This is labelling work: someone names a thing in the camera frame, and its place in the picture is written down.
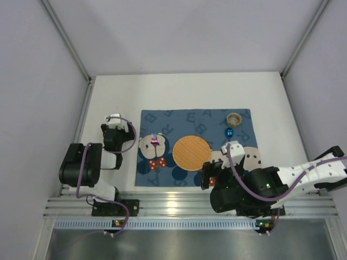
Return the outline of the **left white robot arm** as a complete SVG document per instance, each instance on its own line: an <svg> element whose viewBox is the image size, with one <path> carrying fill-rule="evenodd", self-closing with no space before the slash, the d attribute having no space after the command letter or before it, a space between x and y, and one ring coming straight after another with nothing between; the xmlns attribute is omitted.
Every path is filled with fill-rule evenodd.
<svg viewBox="0 0 347 260"><path fill-rule="evenodd" d="M129 141L135 142L136 130L132 122L111 114L101 125L102 143L72 143L59 169L59 181L75 190L77 198L91 197L102 203L120 203L118 189L100 176L102 170L118 170L123 162L123 148Z"/></svg>

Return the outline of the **shiny blue spoon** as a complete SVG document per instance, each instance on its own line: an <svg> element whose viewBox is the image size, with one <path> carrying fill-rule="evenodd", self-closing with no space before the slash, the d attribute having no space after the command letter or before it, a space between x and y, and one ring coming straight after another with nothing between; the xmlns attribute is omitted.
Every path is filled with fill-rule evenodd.
<svg viewBox="0 0 347 260"><path fill-rule="evenodd" d="M225 134L225 136L226 136L226 139L227 139L228 141L230 141L231 138L232 138L233 135L234 135L234 131L233 131L232 128L228 127L228 128L225 129L224 134Z"/></svg>

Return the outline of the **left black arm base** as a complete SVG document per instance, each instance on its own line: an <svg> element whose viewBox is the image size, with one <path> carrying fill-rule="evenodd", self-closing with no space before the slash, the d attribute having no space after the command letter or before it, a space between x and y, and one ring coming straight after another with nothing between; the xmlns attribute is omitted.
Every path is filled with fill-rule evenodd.
<svg viewBox="0 0 347 260"><path fill-rule="evenodd" d="M105 202L100 199L94 199L92 196L86 197L86 202L88 205L92 206L92 216L93 217L125 217L127 216L126 210L124 207L110 202ZM122 199L120 201L124 204L130 217L136 217L139 213L139 204L138 199Z"/></svg>

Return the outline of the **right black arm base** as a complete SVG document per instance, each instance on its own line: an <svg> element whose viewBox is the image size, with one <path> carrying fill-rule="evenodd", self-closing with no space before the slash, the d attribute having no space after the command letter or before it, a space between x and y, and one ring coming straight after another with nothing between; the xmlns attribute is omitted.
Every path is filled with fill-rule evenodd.
<svg viewBox="0 0 347 260"><path fill-rule="evenodd" d="M271 217L271 216L277 215L278 212L280 212L281 216L284 216L286 214L285 209L283 207L274 208L274 209L271 209L270 207L264 207L260 209L256 209L256 208L236 209L237 216L243 216L248 218Z"/></svg>

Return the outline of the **iridescent purple fork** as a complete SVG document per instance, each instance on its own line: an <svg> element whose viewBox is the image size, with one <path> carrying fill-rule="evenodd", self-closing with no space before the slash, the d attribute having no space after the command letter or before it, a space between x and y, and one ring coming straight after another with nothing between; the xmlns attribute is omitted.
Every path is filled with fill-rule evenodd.
<svg viewBox="0 0 347 260"><path fill-rule="evenodd" d="M157 134L152 133L151 134L151 144L154 147L155 150L155 157L157 157L157 146L159 145L158 139L157 139ZM157 164L157 168L155 169L156 173L160 172L160 166Z"/></svg>

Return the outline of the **orange woven round plate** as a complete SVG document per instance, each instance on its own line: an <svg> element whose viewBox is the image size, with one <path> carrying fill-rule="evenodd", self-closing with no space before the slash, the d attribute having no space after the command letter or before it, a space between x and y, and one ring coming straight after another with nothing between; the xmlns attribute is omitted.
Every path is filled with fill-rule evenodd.
<svg viewBox="0 0 347 260"><path fill-rule="evenodd" d="M187 135L180 138L173 146L172 156L180 168L186 171L198 171L210 161L211 149L201 137Z"/></svg>

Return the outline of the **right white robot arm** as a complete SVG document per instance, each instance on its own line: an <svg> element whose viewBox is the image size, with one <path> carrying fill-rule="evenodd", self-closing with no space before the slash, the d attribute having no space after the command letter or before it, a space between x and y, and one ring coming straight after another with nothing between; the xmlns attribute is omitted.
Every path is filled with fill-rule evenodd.
<svg viewBox="0 0 347 260"><path fill-rule="evenodd" d="M239 216L267 217L303 194L346 186L346 156L339 146L297 166L256 166L251 171L245 163L252 155L237 141L223 145L221 154L224 159L205 162L198 172L203 190L215 179L210 204L216 213L234 210Z"/></svg>

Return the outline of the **small brown woven cup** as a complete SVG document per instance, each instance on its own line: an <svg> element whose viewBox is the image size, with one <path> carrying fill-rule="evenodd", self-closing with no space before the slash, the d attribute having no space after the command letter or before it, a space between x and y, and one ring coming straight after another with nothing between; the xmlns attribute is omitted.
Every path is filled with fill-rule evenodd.
<svg viewBox="0 0 347 260"><path fill-rule="evenodd" d="M230 128L239 127L242 123L242 116L238 113L230 113L226 118L226 123Z"/></svg>

